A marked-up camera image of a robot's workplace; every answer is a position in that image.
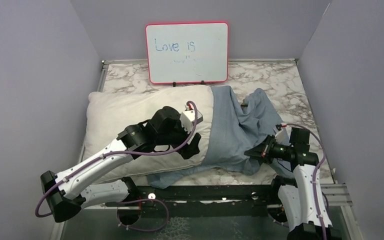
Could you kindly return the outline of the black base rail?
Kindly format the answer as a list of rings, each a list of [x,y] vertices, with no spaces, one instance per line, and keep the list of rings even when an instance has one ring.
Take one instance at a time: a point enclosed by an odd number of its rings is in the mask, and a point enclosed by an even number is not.
[[[126,199],[106,203],[120,216],[144,218],[273,217],[286,222],[275,189],[263,185],[180,185],[165,189],[138,185]]]

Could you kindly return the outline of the blue pillowcase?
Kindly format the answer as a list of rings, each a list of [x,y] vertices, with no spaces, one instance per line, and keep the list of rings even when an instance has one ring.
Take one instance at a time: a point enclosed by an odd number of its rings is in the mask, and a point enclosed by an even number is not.
[[[260,169],[257,158],[245,155],[275,133],[282,119],[265,91],[257,88],[239,103],[231,86],[215,86],[213,115],[207,152],[198,166],[148,175],[148,183],[165,189],[180,179],[202,171],[221,168],[229,172],[253,175]]]

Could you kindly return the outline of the white pillow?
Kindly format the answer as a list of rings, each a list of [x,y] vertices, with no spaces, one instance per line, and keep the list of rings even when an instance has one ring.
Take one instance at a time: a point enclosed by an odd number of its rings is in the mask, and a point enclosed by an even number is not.
[[[183,159],[177,152],[162,156],[141,156],[100,177],[96,180],[97,184],[121,177],[183,170],[203,162],[213,120],[214,97],[209,86],[169,87],[149,94],[92,92],[88,99],[84,159],[106,147],[125,127],[151,119],[164,106],[181,113],[185,110],[186,102],[193,101],[203,115],[203,121],[195,130],[201,135],[199,154],[190,159]]]

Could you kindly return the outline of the red framed whiteboard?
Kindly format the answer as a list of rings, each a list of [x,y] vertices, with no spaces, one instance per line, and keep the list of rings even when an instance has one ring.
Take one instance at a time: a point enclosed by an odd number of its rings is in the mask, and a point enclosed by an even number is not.
[[[226,21],[148,24],[149,81],[155,85],[227,81],[229,31]]]

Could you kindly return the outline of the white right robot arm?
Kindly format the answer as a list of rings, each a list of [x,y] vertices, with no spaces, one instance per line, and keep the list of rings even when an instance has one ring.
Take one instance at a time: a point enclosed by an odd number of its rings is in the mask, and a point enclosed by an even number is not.
[[[319,159],[310,151],[309,140],[314,133],[291,123],[289,144],[281,144],[280,137],[287,126],[276,125],[274,135],[268,135],[244,154],[265,164],[276,159],[290,164],[293,178],[276,176],[268,190],[269,199],[283,206],[289,228],[287,239],[340,240],[342,234],[333,228],[320,183],[320,167],[325,158]]]

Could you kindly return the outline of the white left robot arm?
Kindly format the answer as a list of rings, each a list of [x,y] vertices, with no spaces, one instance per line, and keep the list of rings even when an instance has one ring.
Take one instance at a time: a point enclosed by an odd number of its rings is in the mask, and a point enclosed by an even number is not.
[[[142,156],[178,153],[184,160],[190,159],[200,152],[201,135],[196,128],[202,121],[203,115],[193,101],[186,103],[183,112],[164,106],[152,118],[127,126],[107,146],[81,163],[58,173],[44,172],[40,176],[43,195],[35,207],[35,216],[52,216],[61,223],[91,206],[110,202],[132,205],[137,200],[133,181],[95,181]]]

